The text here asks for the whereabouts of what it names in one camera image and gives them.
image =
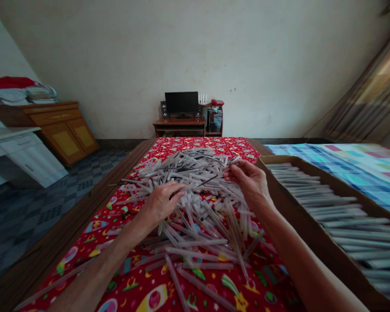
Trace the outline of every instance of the white cabinet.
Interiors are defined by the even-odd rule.
[[[48,187],[68,174],[33,133],[0,140],[0,176],[18,187]]]
[[[38,182],[64,169],[43,143],[11,153],[8,157]]]

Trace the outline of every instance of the left hand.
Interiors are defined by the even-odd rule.
[[[159,225],[165,218],[167,218],[175,209],[176,203],[184,195],[185,192],[176,193],[171,199],[170,196],[184,188],[186,185],[169,181],[165,184],[155,187],[150,194],[146,203],[142,206],[140,214],[145,215],[147,221],[154,222],[154,226]]]

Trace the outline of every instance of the red telephone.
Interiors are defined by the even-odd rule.
[[[221,100],[212,99],[212,100],[211,100],[211,104],[212,104],[213,106],[222,106],[222,105],[224,105],[224,102],[221,101]]]

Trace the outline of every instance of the speaker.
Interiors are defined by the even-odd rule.
[[[162,117],[169,118],[169,113],[166,107],[166,101],[160,101],[160,109],[162,110]]]
[[[202,107],[198,105],[198,111],[195,113],[195,118],[201,118],[202,116]]]

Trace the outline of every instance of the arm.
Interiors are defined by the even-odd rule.
[[[80,276],[50,306],[54,311],[94,311],[113,275],[129,252],[141,242],[175,208],[184,184],[174,181],[158,186],[137,216],[125,227],[114,242],[87,267]]]
[[[248,206],[269,233],[308,311],[368,312],[278,212],[269,195],[263,170],[240,160],[238,167],[232,165],[224,177],[241,186]]]

